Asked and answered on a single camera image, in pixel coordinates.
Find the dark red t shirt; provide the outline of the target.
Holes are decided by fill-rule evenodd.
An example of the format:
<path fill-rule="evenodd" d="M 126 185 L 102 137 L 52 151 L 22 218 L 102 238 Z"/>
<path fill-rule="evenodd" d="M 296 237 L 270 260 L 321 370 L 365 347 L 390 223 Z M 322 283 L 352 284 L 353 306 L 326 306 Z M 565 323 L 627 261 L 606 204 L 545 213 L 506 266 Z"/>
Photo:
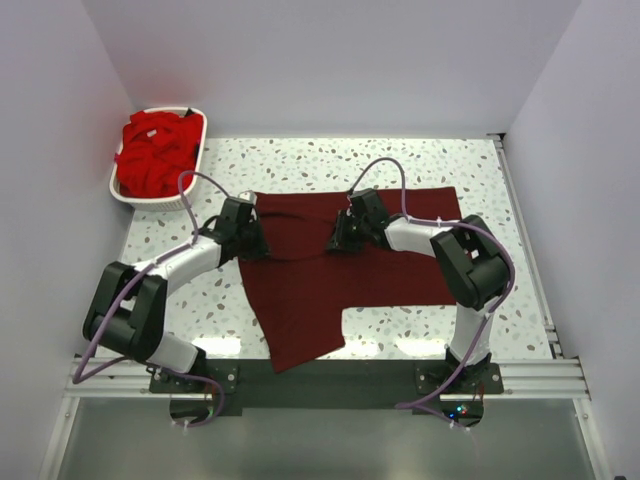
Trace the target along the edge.
<path fill-rule="evenodd" d="M 343 347 L 347 308 L 455 302 L 432 257 L 372 245 L 356 254 L 328 252 L 347 206 L 343 192 L 257 196 L 270 255 L 239 268 L 277 373 Z"/>

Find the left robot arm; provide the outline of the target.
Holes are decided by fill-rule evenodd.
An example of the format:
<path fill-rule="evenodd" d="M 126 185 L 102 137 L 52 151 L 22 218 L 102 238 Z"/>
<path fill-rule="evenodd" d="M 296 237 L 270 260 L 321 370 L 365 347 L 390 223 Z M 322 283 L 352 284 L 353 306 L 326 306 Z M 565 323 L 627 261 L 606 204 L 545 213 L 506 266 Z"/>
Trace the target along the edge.
<path fill-rule="evenodd" d="M 99 280 L 82 327 L 90 358 L 101 346 L 125 359 L 175 374 L 207 377 L 206 353 L 165 330 L 169 297 L 236 258 L 269 256 L 254 203 L 229 197 L 194 237 L 146 262 L 112 262 Z"/>

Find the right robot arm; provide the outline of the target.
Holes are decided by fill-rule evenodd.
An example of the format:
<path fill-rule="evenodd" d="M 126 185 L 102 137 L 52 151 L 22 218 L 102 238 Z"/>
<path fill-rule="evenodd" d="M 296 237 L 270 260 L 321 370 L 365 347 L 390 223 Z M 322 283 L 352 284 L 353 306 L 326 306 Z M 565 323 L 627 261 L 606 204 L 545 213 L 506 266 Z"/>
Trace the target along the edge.
<path fill-rule="evenodd" d="M 348 200 L 349 207 L 338 213 L 326 250 L 356 253 L 371 244 L 434 258 L 456 304 L 448 361 L 467 369 L 488 364 L 491 322 L 509 295 L 515 270 L 482 218 L 424 220 L 404 211 L 392 215 L 373 189 L 351 190 Z"/>

